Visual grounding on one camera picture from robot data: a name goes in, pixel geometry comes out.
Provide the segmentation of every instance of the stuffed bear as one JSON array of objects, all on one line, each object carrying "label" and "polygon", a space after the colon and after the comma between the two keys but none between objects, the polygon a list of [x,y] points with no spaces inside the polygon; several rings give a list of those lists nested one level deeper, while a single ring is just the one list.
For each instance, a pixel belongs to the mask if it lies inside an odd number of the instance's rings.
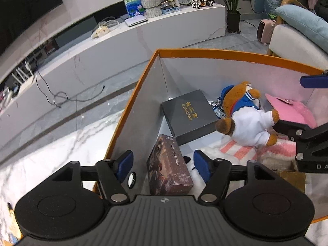
[{"label": "stuffed bear", "polygon": [[279,113],[260,110],[254,103],[260,96],[249,82],[224,88],[221,99],[227,118],[216,122],[216,130],[230,135],[241,146],[275,145],[277,135],[270,134],[267,129],[278,122]]}]

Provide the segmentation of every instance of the gray tile floor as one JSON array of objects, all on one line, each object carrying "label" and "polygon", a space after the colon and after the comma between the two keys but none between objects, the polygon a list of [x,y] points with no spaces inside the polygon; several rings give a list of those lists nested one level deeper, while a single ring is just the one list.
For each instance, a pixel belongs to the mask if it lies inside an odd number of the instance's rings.
[{"label": "gray tile floor", "polygon": [[[247,22],[255,25],[256,27],[259,25],[260,21],[260,19],[247,20]],[[186,48],[226,49],[266,54],[269,46],[265,46],[257,40],[257,29],[247,22],[240,22],[240,34],[227,32],[223,37],[199,42]]]},{"label": "gray tile floor", "polygon": [[[248,22],[257,27],[260,19],[248,20]],[[257,29],[255,27],[249,23],[241,21],[240,30],[240,34],[227,32],[223,37],[199,42],[186,48],[228,49],[266,54],[268,46],[257,41]],[[66,102],[61,108],[54,108],[54,110],[41,117],[0,149],[1,156],[7,157],[6,162],[0,163],[0,168],[9,163],[15,162],[25,155],[30,154],[61,137],[81,129],[88,124],[124,109],[132,94],[132,90],[121,93],[120,95],[104,101],[92,109],[74,117],[74,114],[81,112],[83,108],[90,106],[99,99],[138,81],[146,64],[147,62],[138,64],[114,77],[105,79],[96,86],[78,94],[76,99],[89,99],[98,94],[102,87],[105,86],[104,91],[98,97],[88,102]],[[69,121],[49,132],[49,128],[60,121],[65,121],[70,115],[72,118]]]}]

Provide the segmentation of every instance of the white plush toy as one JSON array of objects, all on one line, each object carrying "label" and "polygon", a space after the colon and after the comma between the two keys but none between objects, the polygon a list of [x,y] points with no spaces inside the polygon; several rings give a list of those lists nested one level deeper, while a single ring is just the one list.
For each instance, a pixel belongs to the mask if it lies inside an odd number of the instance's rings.
[{"label": "white plush toy", "polygon": [[221,99],[227,118],[217,121],[216,130],[230,135],[242,146],[275,145],[277,136],[267,130],[278,122],[279,114],[277,110],[259,109],[254,101],[260,96],[249,82],[224,88]]}]

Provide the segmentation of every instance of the white wall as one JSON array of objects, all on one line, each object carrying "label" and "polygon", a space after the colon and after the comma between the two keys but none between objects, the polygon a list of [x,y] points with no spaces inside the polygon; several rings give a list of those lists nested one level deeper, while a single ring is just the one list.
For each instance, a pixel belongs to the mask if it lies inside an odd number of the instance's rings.
[{"label": "white wall", "polygon": [[63,5],[35,22],[0,57],[0,82],[23,58],[48,38],[81,18],[119,1],[122,0],[63,0]]}]

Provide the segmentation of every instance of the keychain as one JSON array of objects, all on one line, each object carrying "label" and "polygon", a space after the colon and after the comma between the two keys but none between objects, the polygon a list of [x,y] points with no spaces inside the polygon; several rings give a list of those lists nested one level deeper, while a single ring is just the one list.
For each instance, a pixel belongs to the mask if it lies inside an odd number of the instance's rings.
[{"label": "keychain", "polygon": [[224,109],[222,107],[222,99],[219,97],[216,101],[211,102],[211,106],[213,111],[216,113],[219,119],[227,118],[226,114],[224,113]]}]

